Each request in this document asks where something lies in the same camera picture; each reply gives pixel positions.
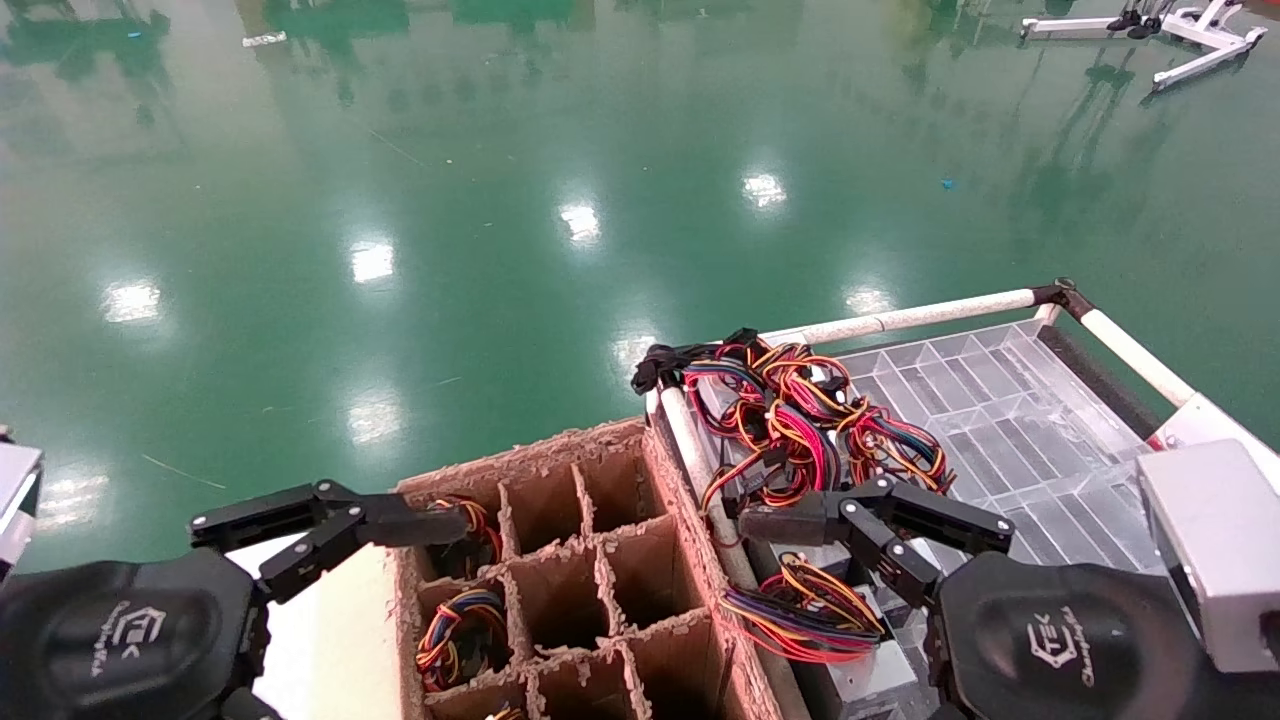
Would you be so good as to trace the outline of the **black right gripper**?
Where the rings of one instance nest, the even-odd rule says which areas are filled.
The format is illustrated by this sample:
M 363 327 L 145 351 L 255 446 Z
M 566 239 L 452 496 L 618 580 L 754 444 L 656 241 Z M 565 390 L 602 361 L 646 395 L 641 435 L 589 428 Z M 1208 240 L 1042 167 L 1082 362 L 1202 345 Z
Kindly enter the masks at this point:
M 929 607 L 937 719 L 1275 719 L 1277 673 L 1222 673 L 1162 577 L 1006 555 L 1012 521 L 908 483 L 810 492 L 739 514 L 739 534 L 844 544 L 908 605 Z M 942 578 L 911 541 L 970 556 Z

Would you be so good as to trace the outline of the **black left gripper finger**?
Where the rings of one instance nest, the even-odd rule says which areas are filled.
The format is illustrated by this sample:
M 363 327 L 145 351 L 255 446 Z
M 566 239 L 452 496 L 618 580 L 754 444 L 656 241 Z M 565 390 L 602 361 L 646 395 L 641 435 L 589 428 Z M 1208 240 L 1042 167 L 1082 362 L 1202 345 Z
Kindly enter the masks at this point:
M 259 568 L 260 585 L 278 603 L 293 600 L 366 544 L 453 544 L 467 533 L 463 509 L 415 510 L 403 495 L 358 493 L 335 480 L 214 509 L 189 523 L 191 546 L 220 553 L 293 537 Z

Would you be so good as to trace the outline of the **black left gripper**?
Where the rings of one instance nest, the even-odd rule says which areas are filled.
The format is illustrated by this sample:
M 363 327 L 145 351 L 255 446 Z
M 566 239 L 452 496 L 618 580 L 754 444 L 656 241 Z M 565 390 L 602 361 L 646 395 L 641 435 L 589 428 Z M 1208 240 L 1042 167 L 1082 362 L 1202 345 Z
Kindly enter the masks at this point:
M 3 585 L 5 719 L 280 720 L 262 674 L 268 597 L 211 550 L 99 561 Z

